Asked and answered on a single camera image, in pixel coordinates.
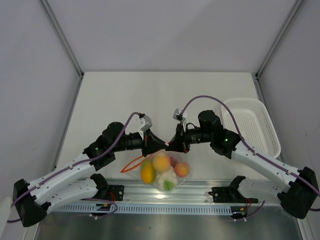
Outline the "red grape bunch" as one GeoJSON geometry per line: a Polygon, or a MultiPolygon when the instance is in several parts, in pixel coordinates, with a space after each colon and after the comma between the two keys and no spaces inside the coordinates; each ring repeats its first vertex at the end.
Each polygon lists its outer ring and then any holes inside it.
{"type": "Polygon", "coordinates": [[[179,160],[175,158],[174,156],[170,157],[170,164],[174,168],[179,163],[179,160]]]}

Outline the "orange fruit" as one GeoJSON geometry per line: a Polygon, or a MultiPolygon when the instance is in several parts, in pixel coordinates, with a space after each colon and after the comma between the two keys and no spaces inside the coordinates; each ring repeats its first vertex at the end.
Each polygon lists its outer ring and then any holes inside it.
{"type": "Polygon", "coordinates": [[[171,167],[170,157],[164,153],[159,153],[152,159],[152,165],[157,172],[166,172],[171,167]]]}

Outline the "peach fruit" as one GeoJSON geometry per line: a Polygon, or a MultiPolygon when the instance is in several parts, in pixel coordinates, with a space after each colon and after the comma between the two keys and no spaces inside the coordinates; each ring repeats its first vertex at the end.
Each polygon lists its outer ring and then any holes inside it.
{"type": "Polygon", "coordinates": [[[173,170],[178,177],[184,178],[189,174],[190,166],[186,162],[179,162],[175,165],[173,170]]]}

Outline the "clear zip top bag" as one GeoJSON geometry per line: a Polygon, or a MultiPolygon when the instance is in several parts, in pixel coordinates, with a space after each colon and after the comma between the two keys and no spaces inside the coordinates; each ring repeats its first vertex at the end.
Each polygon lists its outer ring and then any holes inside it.
{"type": "Polygon", "coordinates": [[[192,175],[183,153],[158,150],[130,160],[120,171],[161,192],[171,192],[192,175]]]}

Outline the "yellow green mango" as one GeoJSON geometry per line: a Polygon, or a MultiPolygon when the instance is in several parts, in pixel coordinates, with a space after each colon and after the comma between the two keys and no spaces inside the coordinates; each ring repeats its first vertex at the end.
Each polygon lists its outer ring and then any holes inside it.
{"type": "Polygon", "coordinates": [[[156,179],[156,170],[153,167],[152,161],[145,161],[140,168],[140,177],[145,184],[152,184],[156,179]]]}

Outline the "white cauliflower with leaves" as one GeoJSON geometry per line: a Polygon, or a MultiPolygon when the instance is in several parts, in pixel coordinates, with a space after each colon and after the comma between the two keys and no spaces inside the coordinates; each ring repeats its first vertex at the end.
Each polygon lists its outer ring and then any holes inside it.
{"type": "Polygon", "coordinates": [[[178,178],[172,168],[156,176],[155,183],[161,191],[171,191],[178,184],[178,178]]]}

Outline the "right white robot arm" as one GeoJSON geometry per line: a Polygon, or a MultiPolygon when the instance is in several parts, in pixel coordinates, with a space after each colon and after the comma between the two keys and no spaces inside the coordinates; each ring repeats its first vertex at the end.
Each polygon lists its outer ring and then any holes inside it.
{"type": "Polygon", "coordinates": [[[312,211],[312,205],[320,195],[316,174],[312,169],[298,169],[256,149],[238,133],[225,129],[212,110],[200,112],[200,126],[193,129],[187,128],[183,110],[176,109],[173,118],[179,123],[167,151],[188,153],[192,144],[208,143],[216,154],[242,163],[273,182],[273,186],[257,190],[256,184],[248,186],[242,179],[228,189],[232,201],[239,202],[253,192],[261,193],[262,199],[271,195],[273,201],[297,219],[304,219],[312,211]]]}

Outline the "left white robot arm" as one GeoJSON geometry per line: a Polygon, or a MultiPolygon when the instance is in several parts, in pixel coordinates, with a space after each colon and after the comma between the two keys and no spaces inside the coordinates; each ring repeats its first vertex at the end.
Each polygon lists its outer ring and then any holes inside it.
{"type": "Polygon", "coordinates": [[[52,210],[82,199],[103,200],[109,184],[98,171],[116,157],[117,152],[141,150],[144,157],[165,149],[148,123],[126,134],[127,124],[112,122],[83,152],[61,168],[32,181],[20,179],[13,185],[12,205],[23,227],[41,222],[52,210]]]}

